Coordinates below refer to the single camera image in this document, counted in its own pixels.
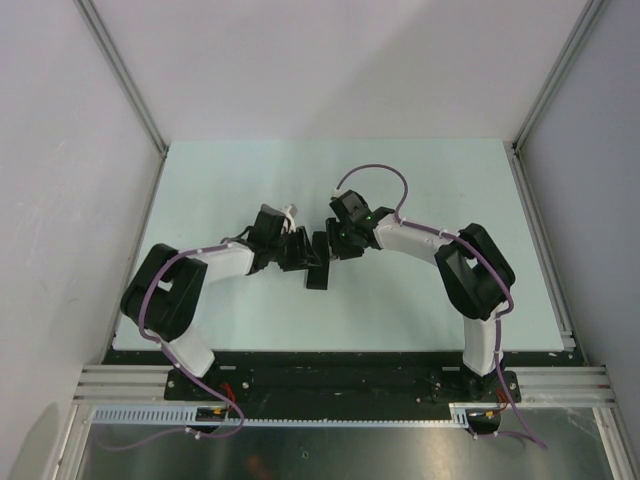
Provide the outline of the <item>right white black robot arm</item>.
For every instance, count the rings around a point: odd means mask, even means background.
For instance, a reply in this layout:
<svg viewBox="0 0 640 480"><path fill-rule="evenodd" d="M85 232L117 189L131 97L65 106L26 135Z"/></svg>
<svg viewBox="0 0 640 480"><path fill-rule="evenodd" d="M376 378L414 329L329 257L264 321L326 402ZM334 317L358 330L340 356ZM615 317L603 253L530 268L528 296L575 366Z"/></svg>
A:
<svg viewBox="0 0 640 480"><path fill-rule="evenodd" d="M484 401L497 389L493 373L502 360L498 319L513 310L515 273L486 229L471 223L456 234L403 220L396 210L371 210L357 192L336 193L326 222L335 259L366 249L402 253L436 267L452 306L464 320L463 393Z"/></svg>

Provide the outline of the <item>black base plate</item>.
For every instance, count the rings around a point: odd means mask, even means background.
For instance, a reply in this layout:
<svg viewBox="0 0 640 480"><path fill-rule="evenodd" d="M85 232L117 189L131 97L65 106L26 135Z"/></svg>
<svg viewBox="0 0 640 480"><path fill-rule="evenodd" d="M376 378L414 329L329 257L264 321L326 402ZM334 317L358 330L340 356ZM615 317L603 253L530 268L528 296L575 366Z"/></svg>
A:
<svg viewBox="0 0 640 480"><path fill-rule="evenodd" d="M308 392L371 392L416 394L433 403L480 401L498 398L497 373L485 377L463 366L461 352L249 352L215 353L216 360L203 377L210 387L231 387L237 399L248 397L240 390L258 392L283 389ZM159 351L110 349L102 365L169 366ZM519 392L517 367L582 367L581 354L561 352L507 352L501 361L509 390ZM209 396L179 372L171 373L165 398L195 400Z"/></svg>

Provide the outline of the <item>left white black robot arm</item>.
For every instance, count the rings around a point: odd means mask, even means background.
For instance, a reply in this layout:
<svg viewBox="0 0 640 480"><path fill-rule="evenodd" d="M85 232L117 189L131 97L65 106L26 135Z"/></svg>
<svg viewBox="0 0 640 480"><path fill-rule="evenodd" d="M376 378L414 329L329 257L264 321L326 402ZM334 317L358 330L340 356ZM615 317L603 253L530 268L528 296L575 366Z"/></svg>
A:
<svg viewBox="0 0 640 480"><path fill-rule="evenodd" d="M203 288L256 274L272 263L284 272L310 271L326 263L306 229L296 224L296 213L293 204L282 209L263 204L251 225L216 245L179 251L158 243L121 297L120 312L171 363L188 372L185 385L197 398L210 399L221 387L220 374L211 369L215 354L193 325Z"/></svg>

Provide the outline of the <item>black glasses case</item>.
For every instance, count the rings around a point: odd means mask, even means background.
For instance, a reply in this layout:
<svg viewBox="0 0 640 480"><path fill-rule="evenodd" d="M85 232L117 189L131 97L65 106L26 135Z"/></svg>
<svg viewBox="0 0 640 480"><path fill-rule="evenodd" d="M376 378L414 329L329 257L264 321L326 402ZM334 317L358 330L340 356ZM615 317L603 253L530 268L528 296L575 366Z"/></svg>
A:
<svg viewBox="0 0 640 480"><path fill-rule="evenodd" d="M326 231L317 231L312 236L312 247L318 257L318 264L307 270L305 288L327 290L329 282L329 242Z"/></svg>

